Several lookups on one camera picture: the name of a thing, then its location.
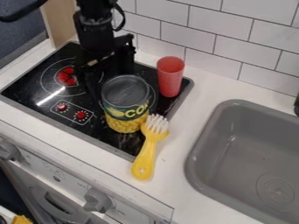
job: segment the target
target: gray sink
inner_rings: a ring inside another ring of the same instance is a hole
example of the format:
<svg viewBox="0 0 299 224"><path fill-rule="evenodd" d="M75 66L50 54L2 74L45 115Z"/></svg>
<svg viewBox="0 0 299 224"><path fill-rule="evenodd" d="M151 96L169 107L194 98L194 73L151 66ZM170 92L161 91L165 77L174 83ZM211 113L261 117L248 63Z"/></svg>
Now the gray sink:
<svg viewBox="0 0 299 224"><path fill-rule="evenodd" d="M299 223L299 118L225 101L193 146L185 174L199 193L258 221Z"/></svg>

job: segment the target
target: yellow brush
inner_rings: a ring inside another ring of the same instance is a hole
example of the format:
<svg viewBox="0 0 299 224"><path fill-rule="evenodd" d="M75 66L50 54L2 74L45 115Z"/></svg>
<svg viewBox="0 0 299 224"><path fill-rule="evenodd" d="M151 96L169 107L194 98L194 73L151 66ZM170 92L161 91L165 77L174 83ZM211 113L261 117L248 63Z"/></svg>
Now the yellow brush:
<svg viewBox="0 0 299 224"><path fill-rule="evenodd" d="M167 119L161 115L149 115L141 125L146 140L131 169L132 175L137 179L150 179L155 164L157 141L169 135L168 127Z"/></svg>
<svg viewBox="0 0 299 224"><path fill-rule="evenodd" d="M33 222L27 220L27 218L22 215L16 216L11 224L33 224Z"/></svg>

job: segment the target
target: metal can rim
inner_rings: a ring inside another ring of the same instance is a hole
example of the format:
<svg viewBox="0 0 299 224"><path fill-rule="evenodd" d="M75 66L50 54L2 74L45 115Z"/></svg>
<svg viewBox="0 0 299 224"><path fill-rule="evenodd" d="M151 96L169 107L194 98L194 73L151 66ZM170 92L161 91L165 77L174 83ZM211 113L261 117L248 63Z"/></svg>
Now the metal can rim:
<svg viewBox="0 0 299 224"><path fill-rule="evenodd" d="M134 78L134 79L137 79L139 81L141 81L144 86L146 87L146 95L144 96L143 100L139 101L139 102L136 102L135 104L132 104L132 105L128 105L128 106L118 106L118 105L115 105L113 104L112 102L108 101L106 96L103 94L103 89L104 87L112 82L112 81L115 81L115 80L118 80L118 79L121 79L121 78L124 78L124 77L129 77L129 78ZM119 76L116 76L114 78L112 78L111 80L108 80L107 82L104 83L103 87L102 87L102 90L101 90L101 99L105 102L107 102L108 104L116 107L116 108L120 108L120 109L125 109L125 108L130 108L130 107L134 107L134 106L139 106L141 103L144 102L144 100L147 100L149 98L149 95L150 95L150 86L149 86L149 83L147 83L143 78L137 76L137 75L134 75L134 74L122 74L122 75L119 75Z"/></svg>

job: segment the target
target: can lid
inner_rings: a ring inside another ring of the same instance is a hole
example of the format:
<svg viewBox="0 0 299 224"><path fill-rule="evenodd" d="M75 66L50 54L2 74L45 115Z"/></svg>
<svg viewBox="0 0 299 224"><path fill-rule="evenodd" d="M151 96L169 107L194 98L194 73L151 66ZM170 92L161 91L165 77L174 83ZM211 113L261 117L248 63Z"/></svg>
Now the can lid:
<svg viewBox="0 0 299 224"><path fill-rule="evenodd" d="M101 89L104 101L116 107L131 107L143 103L149 97L147 82L136 75L121 75L106 82Z"/></svg>

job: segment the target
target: subway tile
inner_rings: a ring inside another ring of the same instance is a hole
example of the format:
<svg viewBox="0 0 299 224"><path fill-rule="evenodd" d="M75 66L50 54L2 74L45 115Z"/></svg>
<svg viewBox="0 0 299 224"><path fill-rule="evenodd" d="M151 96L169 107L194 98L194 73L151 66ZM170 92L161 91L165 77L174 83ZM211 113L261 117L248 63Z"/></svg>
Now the subway tile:
<svg viewBox="0 0 299 224"><path fill-rule="evenodd" d="M251 18L191 7L189 26L237 39L248 39L252 22Z"/></svg>
<svg viewBox="0 0 299 224"><path fill-rule="evenodd" d="M217 55L272 69L276 66L280 52L270 47L225 37L217 37L215 46Z"/></svg>
<svg viewBox="0 0 299 224"><path fill-rule="evenodd" d="M176 0L176 2L197 5L213 10L219 10L221 5L221 0Z"/></svg>
<svg viewBox="0 0 299 224"><path fill-rule="evenodd" d="M136 12L135 0L118 0L117 3L124 11Z"/></svg>
<svg viewBox="0 0 299 224"><path fill-rule="evenodd" d="M276 70L299 77L299 55L292 52L283 52Z"/></svg>
<svg viewBox="0 0 299 224"><path fill-rule="evenodd" d="M156 39L160 38L160 21L132 13L126 13L126 19L124 29Z"/></svg>
<svg viewBox="0 0 299 224"><path fill-rule="evenodd" d="M196 67L209 73L222 75L228 78L237 79L241 63L238 61L224 59L205 52L198 52L187 49L186 64Z"/></svg>
<svg viewBox="0 0 299 224"><path fill-rule="evenodd" d="M254 21L250 41L299 53L299 30L285 25Z"/></svg>
<svg viewBox="0 0 299 224"><path fill-rule="evenodd" d="M166 0L137 0L137 13L178 25L187 25L188 5Z"/></svg>
<svg viewBox="0 0 299 224"><path fill-rule="evenodd" d="M189 46L190 48L211 53L215 37L214 34L204 31L162 23L162 39L181 46Z"/></svg>
<svg viewBox="0 0 299 224"><path fill-rule="evenodd" d="M223 11L290 25L298 0L225 0Z"/></svg>
<svg viewBox="0 0 299 224"><path fill-rule="evenodd" d="M299 91L299 78L257 66L243 65L240 73L240 81L272 89L287 95L296 96Z"/></svg>
<svg viewBox="0 0 299 224"><path fill-rule="evenodd" d="M139 50L158 57L177 56L184 58L184 47L163 42L158 39L138 35Z"/></svg>

